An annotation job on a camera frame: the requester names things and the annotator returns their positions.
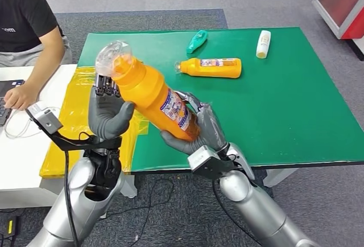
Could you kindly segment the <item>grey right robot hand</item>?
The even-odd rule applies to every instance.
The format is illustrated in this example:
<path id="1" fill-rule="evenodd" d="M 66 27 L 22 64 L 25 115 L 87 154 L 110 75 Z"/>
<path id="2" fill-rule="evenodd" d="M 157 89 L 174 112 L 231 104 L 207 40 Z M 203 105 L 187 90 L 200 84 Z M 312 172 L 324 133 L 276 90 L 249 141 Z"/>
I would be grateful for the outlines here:
<path id="1" fill-rule="evenodd" d="M 228 149 L 229 143 L 226 141 L 219 119 L 210 104 L 202 102 L 189 92 L 176 90 L 176 93 L 193 108 L 197 117 L 200 133 L 195 140 L 190 142 L 178 139 L 168 131 L 162 130 L 161 136 L 167 145 L 187 155 L 191 155 L 203 145 L 213 149 L 218 154 Z"/>

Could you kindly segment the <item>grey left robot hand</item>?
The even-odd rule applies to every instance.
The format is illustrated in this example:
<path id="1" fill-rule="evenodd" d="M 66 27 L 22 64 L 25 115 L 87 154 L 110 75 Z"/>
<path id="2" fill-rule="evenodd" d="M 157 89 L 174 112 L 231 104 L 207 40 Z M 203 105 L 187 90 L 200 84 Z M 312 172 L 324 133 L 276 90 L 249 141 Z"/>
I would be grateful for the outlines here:
<path id="1" fill-rule="evenodd" d="M 101 139 L 112 139 L 127 131 L 134 113 L 133 102 L 124 101 L 111 77 L 96 74 L 90 90 L 88 126 Z"/>

